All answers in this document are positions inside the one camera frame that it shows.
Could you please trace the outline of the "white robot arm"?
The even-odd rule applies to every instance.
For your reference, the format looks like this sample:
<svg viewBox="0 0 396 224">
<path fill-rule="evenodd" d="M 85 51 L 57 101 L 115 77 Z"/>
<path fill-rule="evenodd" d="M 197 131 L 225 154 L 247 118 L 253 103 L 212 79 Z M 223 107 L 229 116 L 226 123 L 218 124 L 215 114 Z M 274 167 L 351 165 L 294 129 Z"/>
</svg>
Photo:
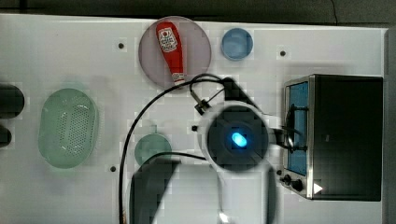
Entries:
<svg viewBox="0 0 396 224">
<path fill-rule="evenodd" d="M 193 126 L 199 154 L 168 151 L 133 174 L 127 224 L 274 224 L 277 119 L 236 101 Z"/>
</svg>

